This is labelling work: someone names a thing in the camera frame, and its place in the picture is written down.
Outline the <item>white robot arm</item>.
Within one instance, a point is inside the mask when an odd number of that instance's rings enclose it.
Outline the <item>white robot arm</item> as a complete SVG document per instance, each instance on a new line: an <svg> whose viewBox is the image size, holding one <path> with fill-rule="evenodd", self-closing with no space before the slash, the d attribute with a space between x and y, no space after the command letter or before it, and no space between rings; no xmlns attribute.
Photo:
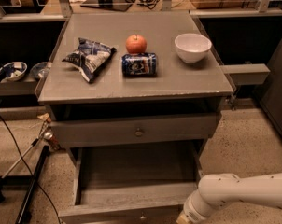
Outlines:
<svg viewBox="0 0 282 224"><path fill-rule="evenodd" d="M199 224L231 203L253 203L282 209L282 173L240 178L205 175L184 202L177 224Z"/></svg>

